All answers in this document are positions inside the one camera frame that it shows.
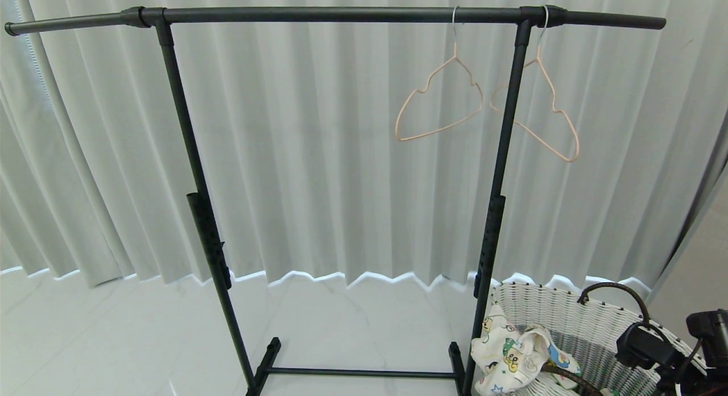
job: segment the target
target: wire hanger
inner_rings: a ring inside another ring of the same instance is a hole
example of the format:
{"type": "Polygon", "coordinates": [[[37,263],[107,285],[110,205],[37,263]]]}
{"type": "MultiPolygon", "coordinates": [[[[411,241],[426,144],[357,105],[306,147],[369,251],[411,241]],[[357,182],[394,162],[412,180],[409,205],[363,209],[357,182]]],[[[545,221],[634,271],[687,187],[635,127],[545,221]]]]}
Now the wire hanger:
{"type": "MultiPolygon", "coordinates": [[[[577,158],[579,158],[579,152],[580,152],[579,134],[577,134],[577,129],[574,128],[574,124],[572,124],[572,119],[569,118],[569,115],[565,111],[563,111],[563,110],[556,110],[556,90],[553,87],[553,83],[551,82],[551,78],[549,78],[548,77],[548,73],[546,73],[546,69],[544,69],[543,62],[541,62],[541,39],[543,38],[544,33],[546,32],[546,28],[548,27],[548,6],[544,5],[543,8],[546,9],[546,21],[544,22],[544,28],[543,28],[543,30],[541,30],[541,35],[539,35],[538,46],[536,46],[536,58],[533,59],[532,61],[528,62],[527,64],[525,64],[525,66],[523,66],[523,69],[525,69],[526,67],[531,66],[531,64],[535,64],[536,63],[536,64],[539,65],[539,69],[541,70],[541,74],[544,75],[544,77],[546,78],[546,82],[548,83],[549,88],[551,88],[551,113],[561,114],[561,116],[564,117],[564,120],[567,122],[567,124],[569,124],[569,128],[572,131],[572,135],[574,137],[574,144],[576,145],[575,150],[574,150],[574,155],[571,158],[565,157],[560,152],[557,152],[547,142],[544,142],[544,140],[541,137],[538,137],[535,133],[533,133],[533,131],[531,131],[531,129],[529,129],[528,127],[526,127],[524,124],[519,123],[516,119],[513,119],[513,123],[516,123],[516,124],[518,124],[518,126],[523,127],[523,130],[526,130],[529,134],[531,134],[531,136],[535,137],[536,140],[538,140],[542,145],[546,146],[546,148],[548,148],[549,150],[551,150],[551,152],[553,152],[554,154],[556,154],[559,158],[561,158],[561,160],[564,160],[567,163],[573,163],[574,161],[577,160],[577,158]]],[[[502,89],[504,89],[506,87],[508,87],[508,82],[500,85],[493,92],[493,95],[491,96],[491,101],[489,103],[490,108],[492,108],[493,110],[495,110],[495,111],[497,111],[498,113],[501,113],[501,114],[503,114],[503,111],[502,110],[499,110],[498,108],[496,108],[496,106],[493,105],[493,99],[495,98],[496,93],[498,93],[500,90],[502,90],[502,89]]]]}
{"type": "Polygon", "coordinates": [[[444,131],[446,129],[450,129],[450,127],[455,126],[455,124],[462,123],[463,121],[466,121],[466,119],[469,119],[472,116],[475,116],[476,114],[480,113],[481,110],[483,110],[483,91],[481,90],[481,86],[477,82],[473,81],[473,73],[470,72],[470,69],[468,69],[468,67],[465,66],[465,64],[457,56],[457,30],[455,29],[455,11],[457,11],[457,8],[458,8],[457,6],[455,8],[453,8],[452,25],[453,25],[453,33],[455,34],[455,43],[453,43],[453,56],[452,56],[452,58],[448,59],[444,64],[441,64],[439,67],[437,67],[437,69],[433,70],[432,73],[430,73],[429,76],[427,77],[427,84],[424,85],[424,88],[413,90],[412,93],[410,93],[407,100],[405,101],[405,104],[402,105],[402,109],[400,109],[400,114],[397,115],[397,122],[395,123],[395,137],[397,137],[397,140],[399,140],[401,142],[406,142],[408,140],[414,140],[414,139],[421,139],[422,137],[429,136],[430,134],[435,134],[435,133],[444,131]],[[480,95],[481,95],[481,97],[480,97],[481,105],[479,106],[478,110],[474,111],[473,113],[468,114],[467,116],[465,116],[465,118],[459,119],[455,123],[448,124],[445,127],[440,127],[437,130],[432,130],[427,133],[417,134],[416,136],[411,136],[411,137],[400,137],[400,120],[402,119],[402,114],[404,113],[405,109],[407,108],[407,105],[409,105],[409,102],[412,100],[412,98],[414,97],[414,95],[416,93],[425,93],[426,91],[428,91],[429,83],[432,82],[432,78],[437,73],[439,73],[442,69],[444,69],[445,66],[452,63],[453,61],[460,64],[460,66],[462,66],[463,69],[465,69],[465,72],[468,72],[468,76],[470,77],[470,86],[474,86],[476,89],[478,89],[478,93],[480,93],[480,95]]]}

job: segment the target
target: wicker basket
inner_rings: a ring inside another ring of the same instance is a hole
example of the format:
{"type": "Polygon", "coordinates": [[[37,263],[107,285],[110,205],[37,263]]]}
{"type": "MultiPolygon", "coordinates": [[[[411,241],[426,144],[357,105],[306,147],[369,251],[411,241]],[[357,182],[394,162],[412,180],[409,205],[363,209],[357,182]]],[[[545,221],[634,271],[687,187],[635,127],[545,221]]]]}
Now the wicker basket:
{"type": "MultiPolygon", "coordinates": [[[[579,293],[543,285],[507,283],[491,293],[494,303],[505,311],[510,323],[525,329],[528,323],[539,323],[549,329],[559,349],[573,355],[580,363],[582,377],[599,389],[608,388],[625,396],[650,396],[660,376],[653,370],[630,370],[614,358],[616,341],[632,323],[642,320],[624,308],[591,300],[577,303],[579,293]]],[[[689,354],[692,349],[670,331],[657,325],[676,349],[689,354]]],[[[696,356],[693,361],[703,372],[705,363],[696,356]]],[[[552,375],[542,373],[530,385],[515,394],[533,396],[573,395],[559,386],[552,375]]]]}

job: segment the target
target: white marble floor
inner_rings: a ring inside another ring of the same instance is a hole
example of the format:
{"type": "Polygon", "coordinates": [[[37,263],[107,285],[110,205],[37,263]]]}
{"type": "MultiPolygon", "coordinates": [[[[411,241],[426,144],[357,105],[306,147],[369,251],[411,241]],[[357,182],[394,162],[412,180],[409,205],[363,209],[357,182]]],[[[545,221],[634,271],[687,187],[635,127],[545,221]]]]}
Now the white marble floor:
{"type": "MultiPolygon", "coordinates": [[[[468,352],[475,299],[439,279],[428,289],[343,277],[263,276],[230,293],[253,369],[273,336],[276,365],[450,371],[448,345],[468,352]]],[[[0,278],[0,394],[99,396],[245,394],[211,283],[119,280],[89,290],[80,275],[0,278]]],[[[447,380],[273,375],[264,395],[453,394],[447,380]]]]}

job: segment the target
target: black garment rack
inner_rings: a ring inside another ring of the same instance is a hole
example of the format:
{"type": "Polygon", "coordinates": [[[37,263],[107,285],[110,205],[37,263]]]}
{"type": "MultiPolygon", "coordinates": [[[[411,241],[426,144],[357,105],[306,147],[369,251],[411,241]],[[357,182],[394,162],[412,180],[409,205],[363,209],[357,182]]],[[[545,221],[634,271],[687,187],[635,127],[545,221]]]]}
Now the black garment rack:
{"type": "Polygon", "coordinates": [[[498,236],[502,224],[505,197],[501,195],[505,163],[513,127],[515,106],[518,100],[520,78],[526,58],[526,47],[534,26],[546,27],[572,25],[618,26],[625,28],[645,28],[661,30],[665,26],[664,18],[647,16],[621,15],[614,13],[572,12],[561,7],[547,5],[545,7],[522,6],[518,8],[502,7],[458,7],[453,14],[452,7],[190,7],[169,9],[166,7],[131,7],[119,13],[101,15],[73,16],[50,20],[35,20],[23,23],[5,23],[5,31],[13,36],[26,33],[75,30],[95,26],[127,25],[138,28],[155,28],[159,45],[167,68],[169,87],[172,90],[177,117],[187,148],[192,175],[195,177],[196,193],[187,194],[192,216],[195,218],[197,232],[205,251],[213,282],[220,298],[223,313],[230,329],[237,357],[247,381],[247,396],[259,396],[268,375],[288,373],[299,375],[334,375],[334,376],[374,376],[390,378],[439,378],[454,380],[458,396],[470,396],[473,387],[475,362],[468,357],[468,367],[463,369],[460,349],[456,342],[450,343],[448,354],[452,362],[452,372],[418,372],[398,370],[351,370],[351,369],[317,369],[317,368],[277,368],[273,366],[281,343],[273,338],[266,349],[262,362],[253,374],[248,360],[240,328],[235,319],[232,302],[228,290],[231,288],[229,269],[223,254],[223,242],[220,241],[213,207],[210,203],[208,185],[202,170],[200,153],[195,142],[192,121],[190,120],[184,87],[180,77],[179,65],[175,56],[172,40],[172,23],[203,22],[400,22],[400,23],[513,23],[517,25],[515,33],[515,51],[510,70],[510,80],[503,113],[503,123],[496,157],[493,185],[486,216],[483,245],[481,248],[478,272],[475,278],[474,295],[478,298],[473,319],[472,338],[481,334],[481,324],[486,313],[487,297],[495,262],[498,236]]]}

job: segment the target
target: curtain fold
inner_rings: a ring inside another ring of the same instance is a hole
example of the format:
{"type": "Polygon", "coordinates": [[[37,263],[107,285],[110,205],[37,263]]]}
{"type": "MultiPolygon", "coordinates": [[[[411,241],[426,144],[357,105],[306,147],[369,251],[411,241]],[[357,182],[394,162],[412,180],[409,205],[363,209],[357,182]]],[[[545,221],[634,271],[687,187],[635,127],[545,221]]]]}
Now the curtain fold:
{"type": "MultiPolygon", "coordinates": [[[[560,274],[577,284],[587,275],[636,277],[650,286],[670,258],[714,150],[725,152],[715,138],[728,109],[728,59],[715,54],[728,41],[721,28],[728,0],[18,2],[28,6],[25,17],[39,19],[136,5],[544,2],[668,18],[663,31],[562,26],[546,32],[543,62],[557,107],[580,132],[582,156],[563,163],[513,129],[498,279],[514,272],[537,282],[560,274]]],[[[487,102],[507,80],[515,26],[456,27],[458,53],[487,102]]],[[[398,142],[392,133],[406,96],[452,55],[452,25],[208,23],[176,24],[172,31],[213,209],[237,277],[341,271],[353,281],[365,271],[389,277],[414,271],[429,284],[440,274],[463,282],[475,270],[502,116],[486,108],[412,142],[398,142]]],[[[533,30],[529,59],[538,33],[533,30]]],[[[10,196],[2,199],[2,253],[9,258],[3,268],[50,266],[57,274],[78,268],[89,284],[130,274],[207,279],[185,199],[195,187],[155,33],[118,26],[46,33],[25,48],[22,38],[4,36],[6,43],[18,49],[15,64],[4,61],[3,71],[23,64],[29,47],[47,62],[39,74],[52,84],[45,95],[30,78],[20,83],[2,76],[2,192],[10,196]],[[28,87],[25,95],[16,95],[18,85],[28,87]],[[44,117],[31,110],[42,102],[44,117]],[[6,133],[13,141],[8,147],[6,133]],[[25,163],[9,164],[16,160],[25,163]]],[[[457,67],[433,83],[406,111],[405,135],[478,107],[457,67]]],[[[501,93],[495,103],[503,101],[501,93]]],[[[548,113],[550,103],[548,85],[529,67],[516,118],[570,153],[571,135],[548,113]]]]}

